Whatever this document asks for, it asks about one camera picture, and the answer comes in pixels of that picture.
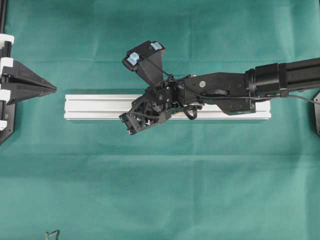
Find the table surface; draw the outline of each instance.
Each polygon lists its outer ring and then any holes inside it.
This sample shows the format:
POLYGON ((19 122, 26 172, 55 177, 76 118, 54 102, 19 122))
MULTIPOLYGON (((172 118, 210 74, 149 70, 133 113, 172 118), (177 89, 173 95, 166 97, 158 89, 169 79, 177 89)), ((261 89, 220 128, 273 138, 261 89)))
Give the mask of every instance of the table surface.
MULTIPOLYGON (((12 57, 58 91, 17 104, 0 146, 0 239, 318 239, 314 107, 260 122, 64 119, 65 94, 144 89, 121 63, 146 41, 177 77, 320 57, 318 0, 9 0, 12 57)), ((312 99, 316 90, 299 93, 312 99)))

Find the black robotic arm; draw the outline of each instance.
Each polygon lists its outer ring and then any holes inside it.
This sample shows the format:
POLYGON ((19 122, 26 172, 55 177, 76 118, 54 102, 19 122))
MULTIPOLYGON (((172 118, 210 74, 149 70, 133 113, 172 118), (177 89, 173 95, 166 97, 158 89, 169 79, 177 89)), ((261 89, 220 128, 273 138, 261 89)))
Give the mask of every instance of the black robotic arm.
POLYGON ((146 41, 128 51, 122 63, 136 72, 149 87, 120 115, 133 135, 184 112, 193 120, 204 104, 217 105, 228 115, 256 112, 256 103, 274 98, 297 97, 290 92, 320 88, 320 58, 257 66, 245 73, 217 72, 175 79, 162 69, 165 48, 146 41))

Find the aluminum profile rail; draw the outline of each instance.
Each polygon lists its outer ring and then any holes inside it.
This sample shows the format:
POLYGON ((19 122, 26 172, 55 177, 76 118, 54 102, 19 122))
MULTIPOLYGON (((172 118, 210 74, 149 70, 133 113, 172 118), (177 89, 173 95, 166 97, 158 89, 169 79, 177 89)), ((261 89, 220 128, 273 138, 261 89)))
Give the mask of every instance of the aluminum profile rail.
MULTIPOLYGON (((140 94, 66 94, 64 118, 68 120, 118 120, 131 109, 131 102, 140 94)), ((197 120, 267 120, 271 118, 269 101, 257 102, 256 113, 227 115, 216 105, 206 104, 198 111, 197 120)), ((170 119, 187 120, 183 113, 170 119)))

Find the screw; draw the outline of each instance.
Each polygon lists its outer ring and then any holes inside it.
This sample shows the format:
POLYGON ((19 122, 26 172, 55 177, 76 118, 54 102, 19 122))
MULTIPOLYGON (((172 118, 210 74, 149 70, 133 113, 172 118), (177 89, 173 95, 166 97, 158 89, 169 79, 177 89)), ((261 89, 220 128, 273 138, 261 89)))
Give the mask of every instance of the screw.
POLYGON ((200 88, 204 88, 206 86, 206 82, 205 81, 201 81, 199 83, 200 88))

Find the black cable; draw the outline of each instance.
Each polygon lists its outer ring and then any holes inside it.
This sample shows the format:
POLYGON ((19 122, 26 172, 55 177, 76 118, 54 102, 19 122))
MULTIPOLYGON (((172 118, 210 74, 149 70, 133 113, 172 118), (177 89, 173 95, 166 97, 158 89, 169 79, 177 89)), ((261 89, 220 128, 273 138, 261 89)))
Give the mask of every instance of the black cable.
POLYGON ((140 57, 142 57, 143 59, 147 60, 149 63, 151 63, 155 68, 157 68, 160 72, 162 72, 163 74, 167 75, 168 77, 171 76, 171 74, 167 73, 165 70, 163 70, 161 67, 159 67, 157 64, 155 64, 153 61, 151 61, 149 58, 144 57, 142 55, 140 55, 140 57))
MULTIPOLYGON (((186 89, 188 92, 190 92, 191 94, 194 94, 200 98, 204 98, 204 99, 212 99, 212 100, 221 100, 221 99, 253 99, 253 100, 271 100, 271 99, 278 99, 281 98, 281 96, 269 96, 269 97, 254 97, 254 96, 205 96, 205 95, 201 95, 198 94, 194 91, 192 91, 191 89, 187 88, 186 86, 184 86, 183 84, 181 84, 180 82, 178 82, 177 80, 174 79, 172 74, 167 73, 166 71, 164 71, 161 67, 157 66, 153 61, 151 61, 150 59, 148 59, 147 57, 144 56, 140 56, 143 59, 147 60, 149 63, 151 63, 154 67, 156 67, 160 72, 162 72, 163 74, 168 76, 169 80, 172 80, 173 82, 175 82, 176 84, 178 84, 179 86, 181 86, 182 88, 186 89)), ((313 103, 313 104, 317 104, 320 105, 320 102, 316 102, 313 101, 309 98, 303 97, 303 96, 298 96, 298 95, 288 95, 288 98, 297 98, 297 99, 302 99, 305 100, 307 102, 313 103)))
POLYGON ((312 103, 312 104, 317 104, 317 105, 320 105, 320 102, 317 102, 317 101, 313 101, 309 98, 306 98, 304 96, 298 96, 298 95, 288 95, 288 98, 296 98, 296 99, 302 99, 302 100, 305 100, 309 103, 312 103))
POLYGON ((1 8, 0 8, 0 34, 5 33, 6 15, 7 15, 7 0, 2 0, 1 8))

